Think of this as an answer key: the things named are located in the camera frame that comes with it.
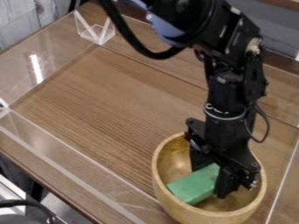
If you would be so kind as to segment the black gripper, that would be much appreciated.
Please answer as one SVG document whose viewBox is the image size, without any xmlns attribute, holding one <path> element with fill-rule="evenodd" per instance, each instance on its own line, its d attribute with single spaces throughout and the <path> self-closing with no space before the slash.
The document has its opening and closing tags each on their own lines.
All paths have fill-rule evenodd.
<svg viewBox="0 0 299 224">
<path fill-rule="evenodd" d="M 191 170 L 209 164 L 219 166 L 215 194 L 224 199 L 240 186 L 256 186 L 261 165 L 248 148 L 248 131 L 243 121 L 207 121 L 188 118 L 184 138 L 189 142 Z"/>
</svg>

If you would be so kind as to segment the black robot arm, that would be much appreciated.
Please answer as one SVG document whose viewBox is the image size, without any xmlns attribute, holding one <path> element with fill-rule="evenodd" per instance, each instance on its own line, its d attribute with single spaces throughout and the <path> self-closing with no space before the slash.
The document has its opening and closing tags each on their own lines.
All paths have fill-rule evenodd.
<svg viewBox="0 0 299 224">
<path fill-rule="evenodd" d="M 260 164 L 248 142 L 255 139 L 257 100 L 267 93 L 259 27 L 225 0 L 145 0 L 151 26 L 173 47 L 193 49 L 204 64 L 205 120 L 185 120 L 191 169 L 219 167 L 213 193 L 225 198 L 256 184 Z"/>
</svg>

